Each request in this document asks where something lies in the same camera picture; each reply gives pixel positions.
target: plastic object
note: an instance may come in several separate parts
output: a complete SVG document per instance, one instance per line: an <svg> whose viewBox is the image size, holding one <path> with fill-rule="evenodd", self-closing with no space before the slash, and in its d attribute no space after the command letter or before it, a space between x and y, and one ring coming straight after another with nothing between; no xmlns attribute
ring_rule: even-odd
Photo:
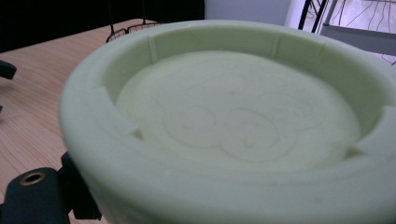
<svg viewBox="0 0 396 224"><path fill-rule="evenodd" d="M61 157L62 168L37 168L21 174L7 185L0 204L0 223L70 223L76 219L101 219L96 203L68 153Z"/></svg>
<svg viewBox="0 0 396 224"><path fill-rule="evenodd" d="M209 60L204 68L195 70L194 68L202 61L197 60L195 64L193 63L195 58L192 57L193 60L188 61L189 64L184 70L175 70L172 61L181 62L178 66L182 67L186 62L183 61L184 57L208 52L215 52L218 56L230 52L224 57L236 55L232 61L239 62L241 64L237 65L245 67L252 62L251 58L257 59L254 61L255 65L251 66L253 69L270 63L272 64L268 67L270 71L274 67L280 69L276 71L291 71L278 76L285 80L279 85L286 85L287 88L274 88L271 85L266 86L267 89L261 89L260 85L266 82L252 82L254 78L260 79L260 76L256 75L264 69L259 69L256 75L248 77L252 83L249 85L250 89L243 85L238 89L243 82L238 80L243 75L235 74L228 76L235 77L231 79L211 78L205 88L200 90L187 88L192 81L205 83L205 79L199 79L202 78L201 75L198 76L199 74L197 75L199 80L191 80L195 78L191 74L209 68L206 74L211 76L211 68L219 69L218 64L213 64ZM238 58L241 58L240 54L246 56L246 61L243 63L238 61ZM235 63L222 64L228 66L225 66L226 69L235 65ZM162 79L159 80L164 81L163 85L155 80L147 82L150 78L156 79L159 76L155 75L159 72L156 70L158 66L163 70L160 75L173 76L170 78L171 81L168 82L166 77L161 77ZM242 68L239 71L247 71L246 68ZM149 74L149 77L141 75L145 73ZM180 73L190 78L183 79ZM293 73L315 80L315 83L318 81L320 84L300 85L301 82L295 79L297 75ZM87 182L101 212L111 223L391 223L396 219L394 213L396 191L393 190L396 185L394 178L396 140L392 137L396 131L396 87L390 77L392 74L394 71L390 67L386 67L379 59L359 49L299 30L247 21L177 22L119 38L85 59L64 86L60 106L61 127L64 142L73 161ZM123 103L116 106L121 97L120 93L129 85L129 80L134 80L134 94L130 95L130 102L126 101L132 105L139 105L136 110L146 108L141 114L134 111L131 113L128 109L123 110ZM216 81L219 85L225 83L226 87L232 88L211 88L210 85L216 84ZM139 90L142 83L149 85L154 83L157 86L148 88L149 91L144 92ZM210 107L212 109L218 105L225 104L226 107L232 105L234 108L232 111L235 113L224 116L228 116L236 123L228 123L229 127L232 127L228 130L242 132L232 133L231 136L220 136L221 139L237 140L240 136L249 137L250 133L255 133L241 128L245 126L238 123L240 120L261 131L261 127L271 126L268 124L274 120L286 122L280 127L287 127L290 117L278 117L274 112L272 113L274 117L268 122L255 121L259 117L255 116L257 111L252 116L251 114L245 116L246 113L240 113L241 110L238 110L246 108L244 105L227 103L227 99L215 102L214 99L219 98L223 93L225 94L223 96L231 97L245 90L244 93L255 97L261 95L260 91L274 88L281 91L290 90L288 96L295 96L298 99L302 96L308 99L321 99L316 97L323 93L321 88L323 83L326 83L326 88L335 90L335 95L338 94L340 97L333 98L334 94L331 94L327 99L335 101L334 108L328 106L324 108L337 110L339 112L336 114L342 115L343 111L347 110L344 106L338 106L340 103L347 104L352 111L351 117L338 120L338 125L341 127L338 131L341 132L345 127L349 127L349 125L343 127L342 120L345 124L355 120L359 125L359 133L349 147L343 147L344 154L340 154L341 157L337 153L331 153L326 158L337 155L336 159L314 162L296 170L283 170L283 166L270 170L256 166L251 168L253 162L254 164L267 162L260 159L262 148L258 149L259 151L252 150L251 153L241 152L235 147L241 141L236 141L236 144L229 145L230 150L224 152L220 149L226 147L219 147L218 143L213 144L219 141L216 137L207 139L200 133L196 135L183 133L182 129L172 131L172 125L175 125L173 122L178 123L183 118L187 118L186 121L192 120L192 122L181 122L174 127L210 132L213 121L200 119L207 121L204 123L189 119L191 114L194 118L211 118L208 114L213 111L207 111L207 107L198 108L191 105L186 107L192 108L192 113L187 113L187 117L183 117L185 114L180 114L179 117L174 115L175 117L170 119L162 117L163 111L173 108L168 108L167 104L177 105L178 102L191 104L191 101L183 98L187 96L205 98L201 100L213 103L214 107ZM174 96L172 91L176 90L183 90L183 94ZM211 95L213 90L225 91L213 96ZM168 101L165 105L161 105L157 111L148 109L150 105L162 102L167 94L172 97L165 100ZM244 99L248 100L249 94L245 95ZM303 106L302 110L299 110L298 106L301 104L282 96L284 96L282 92L278 92L278 100L267 101L270 107L275 109L274 111L277 110L279 101L285 102L284 105L296 105L296 110L292 111L297 114L309 108ZM262 105L262 102L256 102L256 106ZM311 105L315 105L315 102L323 103L308 100ZM278 115L282 113L288 115L289 107L286 108L286 110L280 108ZM263 129L266 134L261 136L282 139L283 135L279 135L280 133L286 133L285 136L297 133L298 136L304 136L303 140L297 137L293 141L306 143L317 141L316 137L307 134L309 132L307 130L310 130L311 126L317 127L312 121L320 119L323 114L331 113L320 109L315 113L315 107L313 108L311 113L313 119L308 119L307 122L303 119L292 119L289 122L296 124L298 130L294 127L291 128L292 132L287 129L288 131L285 132L271 133L268 129ZM214 113L218 113L217 111L229 112L223 107ZM147 118L163 118L160 127L168 125L169 129L165 128L165 132L157 133L157 129L150 128L153 127L150 123L145 123L146 115ZM192 147L188 149L188 153L185 153L182 147L178 147L179 152L175 152L156 145L167 143L168 140ZM251 139L245 138L245 140L247 141L242 141L243 144L254 146L255 141L261 139L254 138L250 141ZM218 147L216 152L211 150L214 146ZM201 149L207 149L207 153L214 153L215 159L196 160L194 155L200 154L201 152L197 151ZM280 154L275 150L269 161L276 164L277 160L289 155L293 149L294 147L291 147L291 150ZM311 149L303 156L300 155L303 161L309 160L311 154L316 155ZM255 160L255 153L259 154L259 160ZM236 155L235 161L239 162L239 165L234 166L235 163L229 162L228 164L231 165L221 166L220 164L225 164L225 161L217 163L216 158L222 160L230 154Z"/></svg>

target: wooden table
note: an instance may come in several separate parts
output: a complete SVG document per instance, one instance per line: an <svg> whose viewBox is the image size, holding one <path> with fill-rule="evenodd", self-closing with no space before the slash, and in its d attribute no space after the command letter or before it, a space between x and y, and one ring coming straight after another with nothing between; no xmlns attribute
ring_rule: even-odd
<svg viewBox="0 0 396 224"><path fill-rule="evenodd" d="M120 29L141 20L115 24ZM58 104L66 79L91 52L106 43L110 27L0 53L0 60L18 70L13 80L0 78L0 203L7 184L40 167L61 168L66 152L61 137ZM71 223L107 223L75 220Z"/></svg>

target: dark background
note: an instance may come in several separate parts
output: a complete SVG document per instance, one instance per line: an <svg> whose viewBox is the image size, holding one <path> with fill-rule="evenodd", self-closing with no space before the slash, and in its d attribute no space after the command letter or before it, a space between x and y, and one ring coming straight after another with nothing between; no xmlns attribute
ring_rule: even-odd
<svg viewBox="0 0 396 224"><path fill-rule="evenodd" d="M141 0L110 0L114 23L143 18ZM146 18L205 18L205 0L145 0ZM110 24L107 0L0 0L0 52Z"/></svg>

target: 3d printed bowl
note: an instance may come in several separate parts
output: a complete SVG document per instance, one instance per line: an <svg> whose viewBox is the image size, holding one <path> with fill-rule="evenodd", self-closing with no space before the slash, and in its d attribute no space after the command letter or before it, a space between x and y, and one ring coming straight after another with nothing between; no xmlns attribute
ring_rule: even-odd
<svg viewBox="0 0 396 224"><path fill-rule="evenodd" d="M89 55L61 127L110 223L390 223L392 74L299 30L177 22Z"/></svg>

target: black cable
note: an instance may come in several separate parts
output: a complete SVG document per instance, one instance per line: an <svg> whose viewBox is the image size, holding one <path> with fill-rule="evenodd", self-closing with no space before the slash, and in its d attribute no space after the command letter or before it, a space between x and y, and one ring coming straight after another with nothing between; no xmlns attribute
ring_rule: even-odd
<svg viewBox="0 0 396 224"><path fill-rule="evenodd" d="M332 18L332 24L334 24L335 18L337 18L338 14L340 14L340 12L341 12L341 7L343 7L343 5L341 5L341 6L338 8L337 13L335 13L335 16Z"/></svg>
<svg viewBox="0 0 396 224"><path fill-rule="evenodd" d="M369 25L367 26L367 30L370 30L370 24L371 24L373 18L375 17L375 13L376 13L376 9L378 8L378 5L379 5L379 1L376 2L375 9L374 9L374 12L373 12L373 16L372 16L372 18L369 21Z"/></svg>
<svg viewBox="0 0 396 224"><path fill-rule="evenodd" d="M344 6L346 5L346 0L343 2L343 6L341 7L341 14L340 14L340 19L338 20L338 25L341 25L341 19L343 17L343 12L344 12Z"/></svg>
<svg viewBox="0 0 396 224"><path fill-rule="evenodd" d="M376 26L376 30L378 31L379 29L379 25L381 24L382 20L384 20L384 14L385 14L385 6L387 5L387 3L384 3L384 6L382 7L382 17L381 20L379 21L378 25Z"/></svg>
<svg viewBox="0 0 396 224"><path fill-rule="evenodd" d="M391 12L391 6L392 6L392 4L394 4L393 0L391 0L391 1L389 2L389 10L388 10L388 30L389 30L390 33L391 33L391 30L390 30L390 12ZM396 64L396 61L391 62L391 61L389 61L388 59L386 59L384 56L385 56L385 54L382 54L382 55L381 55L381 58L382 58L383 60L385 60L386 62L390 63L390 66L393 66L393 65Z"/></svg>
<svg viewBox="0 0 396 224"><path fill-rule="evenodd" d="M359 13L359 15L357 15L355 18L353 18L352 21L350 21L346 26L350 25L350 23L352 23L354 20L356 20L361 14L363 14L367 9L369 9L369 7L373 4L373 1L370 3L370 5L365 8L361 13Z"/></svg>
<svg viewBox="0 0 396 224"><path fill-rule="evenodd" d="M318 15L318 11L317 8L315 7L315 3L313 1L311 1L311 4L309 5L310 7L312 7L315 11L315 15Z"/></svg>

